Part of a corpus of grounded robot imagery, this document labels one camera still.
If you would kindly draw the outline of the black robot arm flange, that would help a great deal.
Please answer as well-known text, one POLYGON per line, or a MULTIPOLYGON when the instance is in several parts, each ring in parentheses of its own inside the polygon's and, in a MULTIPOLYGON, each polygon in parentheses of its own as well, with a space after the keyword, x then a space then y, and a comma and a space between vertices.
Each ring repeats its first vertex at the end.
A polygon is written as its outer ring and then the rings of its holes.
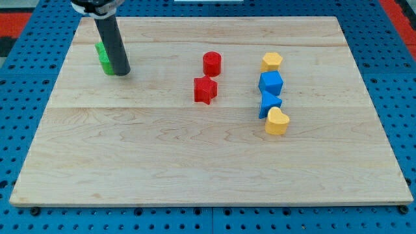
POLYGON ((116 10, 125 0, 71 0, 73 9, 96 20, 103 20, 115 15, 116 10))

